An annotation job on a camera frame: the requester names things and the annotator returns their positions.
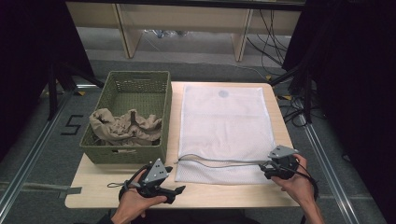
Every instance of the human hand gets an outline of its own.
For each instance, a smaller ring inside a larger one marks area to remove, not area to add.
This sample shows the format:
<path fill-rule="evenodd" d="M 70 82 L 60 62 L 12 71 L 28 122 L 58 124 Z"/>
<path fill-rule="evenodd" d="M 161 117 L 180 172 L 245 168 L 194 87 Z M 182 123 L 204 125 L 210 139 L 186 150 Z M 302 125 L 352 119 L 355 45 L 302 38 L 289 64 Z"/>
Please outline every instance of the human hand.
<path fill-rule="evenodd" d="M 140 176 L 145 172 L 146 170 L 137 175 L 134 181 L 137 182 Z M 136 189 L 128 189 L 123 193 L 117 212 L 111 220 L 114 224 L 130 223 L 139 216 L 145 217 L 146 209 L 150 208 L 152 205 L 164 203 L 166 200 L 165 196 L 144 198 Z"/>
<path fill-rule="evenodd" d="M 306 159 L 299 154 L 294 154 L 293 156 L 300 163 L 297 171 L 308 175 L 305 170 L 307 164 Z M 272 176 L 271 179 L 281 187 L 282 191 L 286 191 L 289 196 L 299 205 L 304 205 L 305 203 L 312 203 L 315 201 L 312 185 L 304 176 L 295 174 L 292 178 L 287 180 L 281 179 L 277 176 Z"/>
<path fill-rule="evenodd" d="M 294 154 L 293 156 L 300 163 L 297 171 L 304 175 L 309 175 L 306 171 L 306 159 L 299 154 Z M 309 182 L 306 177 L 295 174 L 292 178 L 287 180 L 277 176 L 272 176 L 271 179 L 281 187 L 282 191 L 286 191 L 290 197 L 303 208 L 304 215 L 309 223 L 324 223 L 323 216 L 315 202 L 314 190 L 311 182 Z"/>

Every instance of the green plastic basket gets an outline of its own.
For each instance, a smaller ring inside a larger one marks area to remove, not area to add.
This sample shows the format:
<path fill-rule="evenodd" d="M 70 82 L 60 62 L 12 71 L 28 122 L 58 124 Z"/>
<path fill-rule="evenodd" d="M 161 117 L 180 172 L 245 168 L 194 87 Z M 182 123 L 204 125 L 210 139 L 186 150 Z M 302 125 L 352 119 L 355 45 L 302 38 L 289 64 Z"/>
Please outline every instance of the green plastic basket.
<path fill-rule="evenodd" d="M 108 108 L 113 116 L 119 117 L 136 109 L 144 118 L 150 114 L 162 118 L 160 143 L 142 147 L 101 146 L 101 141 L 88 125 L 80 147 L 93 163 L 148 163 L 159 158 L 166 161 L 171 104 L 169 72 L 110 72 L 95 110 Z"/>

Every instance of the beige garment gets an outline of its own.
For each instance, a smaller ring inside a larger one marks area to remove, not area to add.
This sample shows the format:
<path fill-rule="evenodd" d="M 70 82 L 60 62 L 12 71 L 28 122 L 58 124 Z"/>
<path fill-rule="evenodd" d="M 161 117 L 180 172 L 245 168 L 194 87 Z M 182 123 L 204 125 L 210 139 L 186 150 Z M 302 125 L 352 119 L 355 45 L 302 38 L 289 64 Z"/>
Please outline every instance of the beige garment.
<path fill-rule="evenodd" d="M 113 117 L 107 108 L 90 115 L 93 132 L 111 146 L 151 146 L 161 136 L 162 119 L 149 115 L 145 119 L 131 109 L 125 115 Z"/>

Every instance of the metal bar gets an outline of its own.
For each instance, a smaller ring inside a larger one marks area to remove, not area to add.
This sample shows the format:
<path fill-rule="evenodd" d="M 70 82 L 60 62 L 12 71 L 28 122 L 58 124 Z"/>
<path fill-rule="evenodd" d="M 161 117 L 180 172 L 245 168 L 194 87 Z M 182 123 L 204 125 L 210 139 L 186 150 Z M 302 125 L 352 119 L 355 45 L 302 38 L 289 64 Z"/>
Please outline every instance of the metal bar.
<path fill-rule="evenodd" d="M 41 155 L 44 146 L 47 144 L 47 141 L 50 138 L 50 134 L 52 133 L 52 130 L 55 127 L 58 118 L 60 117 L 60 114 L 64 109 L 64 106 L 72 95 L 72 91 L 66 91 L 64 93 L 62 100 L 59 103 L 59 110 L 56 112 L 52 120 L 47 121 L 46 126 L 44 127 L 41 134 L 38 136 L 35 144 L 33 145 L 29 154 L 26 156 L 20 169 L 8 185 L 0 201 L 0 223 L 3 223 L 3 221 L 5 220 L 9 209 L 11 208 L 12 204 L 14 204 L 19 192 L 21 191 L 23 183 L 26 181 L 28 175 L 35 166 L 35 163 Z"/>
<path fill-rule="evenodd" d="M 247 9 L 271 9 L 284 11 L 302 11 L 305 3 L 230 1 L 230 0 L 68 0 L 68 2 L 134 4 L 174 7 L 226 7 Z"/>
<path fill-rule="evenodd" d="M 300 106 L 303 106 L 300 100 L 297 100 L 296 103 Z M 303 115 L 300 115 L 300 120 L 302 121 L 302 123 L 305 123 L 305 118 Z M 360 223 L 352 206 L 352 203 L 348 199 L 347 194 L 342 187 L 337 177 L 337 174 L 332 168 L 332 164 L 330 163 L 322 144 L 318 139 L 312 123 L 306 123 L 305 132 L 315 151 L 320 167 L 322 168 L 323 173 L 326 176 L 327 181 L 329 182 L 330 189 L 332 190 L 334 198 L 338 203 L 344 220 L 346 221 L 346 223 Z"/>

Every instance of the wooden table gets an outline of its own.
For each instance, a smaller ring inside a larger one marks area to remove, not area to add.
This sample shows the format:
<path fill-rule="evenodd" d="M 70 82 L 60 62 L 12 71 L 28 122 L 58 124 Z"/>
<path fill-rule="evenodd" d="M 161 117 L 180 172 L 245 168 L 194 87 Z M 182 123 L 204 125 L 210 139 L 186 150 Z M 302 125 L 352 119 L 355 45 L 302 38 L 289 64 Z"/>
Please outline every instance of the wooden table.
<path fill-rule="evenodd" d="M 262 83 L 172 82 L 173 98 L 169 125 L 169 139 L 165 166 L 174 170 L 162 187 L 175 189 L 186 185 L 173 204 L 158 204 L 155 208 L 252 208 L 298 206 L 276 184 L 268 185 L 207 185 L 175 182 L 177 152 L 180 134 L 183 86 L 251 87 L 263 88 L 265 103 L 271 118 L 276 143 L 292 147 L 285 122 L 280 113 L 272 87 Z M 71 188 L 82 188 L 80 194 L 69 194 L 65 205 L 69 208 L 115 208 L 119 205 L 120 188 L 108 188 L 109 183 L 122 183 L 131 178 L 143 164 L 93 164 L 84 154 Z M 265 178 L 264 173 L 258 178 Z"/>

